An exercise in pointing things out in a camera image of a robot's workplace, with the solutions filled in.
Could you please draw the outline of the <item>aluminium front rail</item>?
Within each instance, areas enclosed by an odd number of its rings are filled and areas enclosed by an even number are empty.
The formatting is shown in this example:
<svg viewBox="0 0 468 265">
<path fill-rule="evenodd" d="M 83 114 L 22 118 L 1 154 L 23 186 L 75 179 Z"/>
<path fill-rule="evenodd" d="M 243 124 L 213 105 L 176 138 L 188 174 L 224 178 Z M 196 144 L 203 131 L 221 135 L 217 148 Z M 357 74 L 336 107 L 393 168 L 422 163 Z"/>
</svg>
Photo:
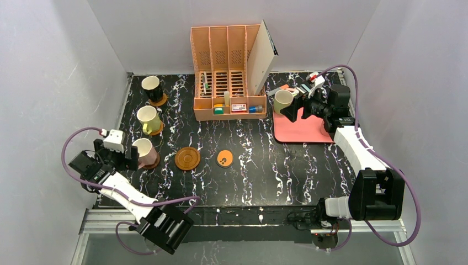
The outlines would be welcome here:
<svg viewBox="0 0 468 265">
<path fill-rule="evenodd" d="M 200 227 L 273 227 L 289 225 L 288 218 L 306 214 L 313 206 L 197 206 L 188 216 Z M 135 223 L 125 209 L 87 210 L 80 233 L 111 234 L 118 222 Z"/>
</svg>

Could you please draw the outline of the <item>plain orange coaster near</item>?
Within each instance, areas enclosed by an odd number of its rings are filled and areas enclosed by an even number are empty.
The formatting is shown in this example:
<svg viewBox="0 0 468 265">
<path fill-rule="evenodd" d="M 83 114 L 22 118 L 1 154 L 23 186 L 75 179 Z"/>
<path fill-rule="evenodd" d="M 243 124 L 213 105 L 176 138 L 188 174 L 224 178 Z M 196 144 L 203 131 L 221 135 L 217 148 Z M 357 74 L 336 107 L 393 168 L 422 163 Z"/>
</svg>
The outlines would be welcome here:
<svg viewBox="0 0 468 265">
<path fill-rule="evenodd" d="M 163 128 L 164 128 L 164 123 L 161 122 L 159 129 L 151 132 L 150 135 L 155 136 L 155 135 L 160 134 L 162 132 Z"/>
</svg>

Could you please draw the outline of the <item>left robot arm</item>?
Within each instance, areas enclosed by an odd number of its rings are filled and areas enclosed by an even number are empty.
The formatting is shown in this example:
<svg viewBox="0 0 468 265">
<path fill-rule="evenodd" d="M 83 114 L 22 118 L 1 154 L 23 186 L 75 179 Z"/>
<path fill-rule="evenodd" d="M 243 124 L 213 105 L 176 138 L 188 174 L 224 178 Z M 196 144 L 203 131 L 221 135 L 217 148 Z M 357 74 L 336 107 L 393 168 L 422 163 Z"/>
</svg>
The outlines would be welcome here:
<svg viewBox="0 0 468 265">
<path fill-rule="evenodd" d="M 180 210 L 177 204 L 187 201 L 197 204 L 199 198 L 157 200 L 141 193 L 121 174 L 124 170 L 137 170 L 158 163 L 159 154 L 149 139 L 136 140 L 129 157 L 122 145 L 117 149 L 108 145 L 107 139 L 96 139 L 94 154 L 81 151 L 64 166 L 66 172 L 76 171 L 75 180 L 83 189 L 110 198 L 132 213 L 135 220 L 127 225 L 156 245 L 158 251 L 175 253 L 194 223 L 188 216 L 193 207 Z"/>
</svg>

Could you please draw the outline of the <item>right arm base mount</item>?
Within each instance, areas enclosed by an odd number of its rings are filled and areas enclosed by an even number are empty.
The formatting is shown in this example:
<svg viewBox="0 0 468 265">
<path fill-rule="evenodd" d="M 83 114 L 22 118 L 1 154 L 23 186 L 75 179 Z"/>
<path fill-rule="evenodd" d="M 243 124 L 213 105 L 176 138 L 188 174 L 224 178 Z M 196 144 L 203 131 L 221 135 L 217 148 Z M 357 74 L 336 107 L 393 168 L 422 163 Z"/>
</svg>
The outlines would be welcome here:
<svg viewBox="0 0 468 265">
<path fill-rule="evenodd" d="M 284 222 L 296 230 L 310 232 L 315 249 L 328 253 L 344 247 L 352 234 L 352 222 L 349 219 L 325 216 L 324 210 L 292 211 L 288 213 Z M 348 229 L 348 234 L 344 241 L 339 243 L 338 233 L 341 225 Z"/>
</svg>

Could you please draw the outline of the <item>grey marker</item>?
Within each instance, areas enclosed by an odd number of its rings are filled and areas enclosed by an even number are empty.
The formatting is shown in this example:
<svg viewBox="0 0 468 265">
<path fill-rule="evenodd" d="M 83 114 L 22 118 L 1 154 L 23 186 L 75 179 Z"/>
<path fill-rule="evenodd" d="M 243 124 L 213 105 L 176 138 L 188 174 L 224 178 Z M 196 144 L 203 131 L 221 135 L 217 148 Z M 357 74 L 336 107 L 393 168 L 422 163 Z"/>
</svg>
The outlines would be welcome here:
<svg viewBox="0 0 468 265">
<path fill-rule="evenodd" d="M 275 96 L 276 93 L 278 93 L 279 91 L 282 91 L 282 90 L 283 90 L 282 88 L 276 88 L 276 89 L 271 90 L 268 93 L 266 93 L 266 95 L 268 97 L 272 97 L 272 96 Z"/>
</svg>

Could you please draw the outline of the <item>plain orange coaster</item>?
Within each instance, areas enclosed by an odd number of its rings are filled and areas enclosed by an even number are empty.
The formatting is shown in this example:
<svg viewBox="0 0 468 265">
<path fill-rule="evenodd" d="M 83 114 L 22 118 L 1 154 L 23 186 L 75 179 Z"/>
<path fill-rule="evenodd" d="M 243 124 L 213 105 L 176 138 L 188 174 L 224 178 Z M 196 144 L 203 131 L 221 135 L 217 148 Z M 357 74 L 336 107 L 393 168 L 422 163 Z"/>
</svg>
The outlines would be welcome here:
<svg viewBox="0 0 468 265">
<path fill-rule="evenodd" d="M 148 101 L 152 106 L 160 107 L 160 106 L 164 105 L 167 102 L 167 99 L 168 99 L 167 95 L 165 93 L 163 93 L 163 97 L 162 97 L 162 99 L 160 101 L 154 102 L 154 101 L 152 101 L 150 99 Z"/>
<path fill-rule="evenodd" d="M 164 123 L 161 122 L 159 129 L 151 132 L 150 135 L 155 136 L 155 135 L 160 134 L 162 132 L 163 128 L 164 128 Z"/>
</svg>

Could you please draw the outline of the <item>black mug white inside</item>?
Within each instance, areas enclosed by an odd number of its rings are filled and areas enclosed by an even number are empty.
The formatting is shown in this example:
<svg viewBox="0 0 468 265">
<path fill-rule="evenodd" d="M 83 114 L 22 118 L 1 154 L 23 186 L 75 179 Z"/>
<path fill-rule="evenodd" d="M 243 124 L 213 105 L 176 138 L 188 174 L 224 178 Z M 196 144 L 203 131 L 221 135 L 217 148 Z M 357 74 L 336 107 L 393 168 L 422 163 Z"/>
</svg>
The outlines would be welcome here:
<svg viewBox="0 0 468 265">
<path fill-rule="evenodd" d="M 163 99 L 163 89 L 157 76 L 148 76 L 141 82 L 141 87 L 152 102 L 160 102 Z"/>
</svg>

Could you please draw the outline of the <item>teal eraser block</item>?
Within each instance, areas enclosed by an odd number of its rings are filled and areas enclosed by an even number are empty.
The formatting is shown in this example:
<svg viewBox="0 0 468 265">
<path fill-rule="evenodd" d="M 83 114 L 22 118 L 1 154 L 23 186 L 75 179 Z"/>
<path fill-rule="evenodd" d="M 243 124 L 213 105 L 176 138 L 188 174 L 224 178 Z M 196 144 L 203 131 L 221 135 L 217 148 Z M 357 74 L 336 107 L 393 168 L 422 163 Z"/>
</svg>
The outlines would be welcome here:
<svg viewBox="0 0 468 265">
<path fill-rule="evenodd" d="M 301 86 L 298 88 L 303 94 L 309 94 L 311 89 L 307 84 L 301 84 Z"/>
</svg>

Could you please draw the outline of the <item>white tube in organizer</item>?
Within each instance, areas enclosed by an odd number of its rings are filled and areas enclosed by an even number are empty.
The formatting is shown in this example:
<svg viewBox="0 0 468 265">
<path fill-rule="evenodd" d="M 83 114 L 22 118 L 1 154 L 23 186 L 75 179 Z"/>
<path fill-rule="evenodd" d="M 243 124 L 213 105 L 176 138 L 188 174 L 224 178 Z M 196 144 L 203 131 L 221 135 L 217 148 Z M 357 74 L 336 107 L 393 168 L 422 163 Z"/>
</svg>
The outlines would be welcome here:
<svg viewBox="0 0 468 265">
<path fill-rule="evenodd" d="M 224 91 L 224 105 L 230 106 L 230 93 L 229 91 Z"/>
</svg>

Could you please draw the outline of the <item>white leaning book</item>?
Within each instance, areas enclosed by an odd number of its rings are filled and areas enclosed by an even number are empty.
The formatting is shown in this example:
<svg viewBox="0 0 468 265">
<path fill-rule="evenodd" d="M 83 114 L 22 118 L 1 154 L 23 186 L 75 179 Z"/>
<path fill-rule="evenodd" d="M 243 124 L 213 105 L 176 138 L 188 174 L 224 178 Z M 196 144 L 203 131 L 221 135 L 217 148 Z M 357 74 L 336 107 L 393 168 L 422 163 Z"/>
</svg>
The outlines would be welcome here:
<svg viewBox="0 0 468 265">
<path fill-rule="evenodd" d="M 265 20 L 262 20 L 247 61 L 247 88 L 249 96 L 258 96 L 269 76 L 273 62 L 278 58 L 273 39 Z"/>
</svg>

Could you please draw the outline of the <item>green mug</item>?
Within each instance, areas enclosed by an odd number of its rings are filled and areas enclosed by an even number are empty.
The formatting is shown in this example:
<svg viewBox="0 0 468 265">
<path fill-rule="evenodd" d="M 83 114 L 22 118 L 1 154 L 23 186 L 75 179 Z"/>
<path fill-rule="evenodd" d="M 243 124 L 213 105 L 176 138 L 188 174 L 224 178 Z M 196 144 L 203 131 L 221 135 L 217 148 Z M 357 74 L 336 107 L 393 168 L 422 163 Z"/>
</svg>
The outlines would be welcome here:
<svg viewBox="0 0 468 265">
<path fill-rule="evenodd" d="M 274 113 L 281 115 L 281 110 L 290 106 L 293 102 L 294 95 L 287 90 L 277 91 L 274 95 L 273 109 Z"/>
</svg>

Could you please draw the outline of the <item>ridged orange round coaster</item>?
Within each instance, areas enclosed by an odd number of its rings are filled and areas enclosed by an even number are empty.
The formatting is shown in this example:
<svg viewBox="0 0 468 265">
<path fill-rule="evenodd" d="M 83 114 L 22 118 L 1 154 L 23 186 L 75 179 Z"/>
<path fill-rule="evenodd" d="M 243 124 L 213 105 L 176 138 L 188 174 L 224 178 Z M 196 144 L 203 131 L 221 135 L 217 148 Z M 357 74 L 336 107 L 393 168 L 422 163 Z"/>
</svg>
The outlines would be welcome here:
<svg viewBox="0 0 468 265">
<path fill-rule="evenodd" d="M 176 166 L 184 171 L 193 170 L 201 160 L 200 152 L 193 147 L 184 147 L 175 155 Z"/>
</svg>

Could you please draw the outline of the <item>orange coaster with black logo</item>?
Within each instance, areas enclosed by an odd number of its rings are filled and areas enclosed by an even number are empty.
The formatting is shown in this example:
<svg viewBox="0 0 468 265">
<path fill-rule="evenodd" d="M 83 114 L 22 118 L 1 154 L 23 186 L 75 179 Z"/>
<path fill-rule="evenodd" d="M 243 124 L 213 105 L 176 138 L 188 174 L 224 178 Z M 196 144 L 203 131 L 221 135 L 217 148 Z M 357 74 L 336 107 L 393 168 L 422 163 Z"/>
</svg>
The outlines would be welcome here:
<svg viewBox="0 0 468 265">
<path fill-rule="evenodd" d="M 222 168 L 229 168 L 233 164 L 233 154 L 229 150 L 221 150 L 216 158 L 216 163 Z"/>
</svg>

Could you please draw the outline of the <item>dark brown wooden coaster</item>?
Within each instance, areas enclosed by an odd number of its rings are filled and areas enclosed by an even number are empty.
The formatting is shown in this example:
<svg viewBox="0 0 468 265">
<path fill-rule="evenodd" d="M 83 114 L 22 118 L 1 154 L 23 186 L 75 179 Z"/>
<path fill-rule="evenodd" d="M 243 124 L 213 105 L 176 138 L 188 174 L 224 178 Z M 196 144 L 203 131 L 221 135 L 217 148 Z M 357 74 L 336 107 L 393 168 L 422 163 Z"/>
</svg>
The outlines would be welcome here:
<svg viewBox="0 0 468 265">
<path fill-rule="evenodd" d="M 160 155 L 157 156 L 155 162 L 151 165 L 145 165 L 143 166 L 142 168 L 146 169 L 146 170 L 149 170 L 149 169 L 153 169 L 155 167 L 158 166 L 159 162 L 160 162 L 161 158 L 160 158 Z"/>
</svg>

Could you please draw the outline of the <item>yellow mug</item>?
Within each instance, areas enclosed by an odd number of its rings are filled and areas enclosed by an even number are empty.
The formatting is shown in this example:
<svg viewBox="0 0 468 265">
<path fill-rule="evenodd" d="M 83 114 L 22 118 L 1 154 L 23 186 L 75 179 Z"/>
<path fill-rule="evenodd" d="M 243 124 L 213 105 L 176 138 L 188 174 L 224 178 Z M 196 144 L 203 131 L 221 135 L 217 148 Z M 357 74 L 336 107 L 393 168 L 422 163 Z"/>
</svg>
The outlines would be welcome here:
<svg viewBox="0 0 468 265">
<path fill-rule="evenodd" d="M 142 125 L 142 132 L 145 135 L 150 135 L 151 132 L 158 130 L 162 122 L 157 109 L 151 105 L 140 108 L 137 111 L 137 119 Z"/>
</svg>

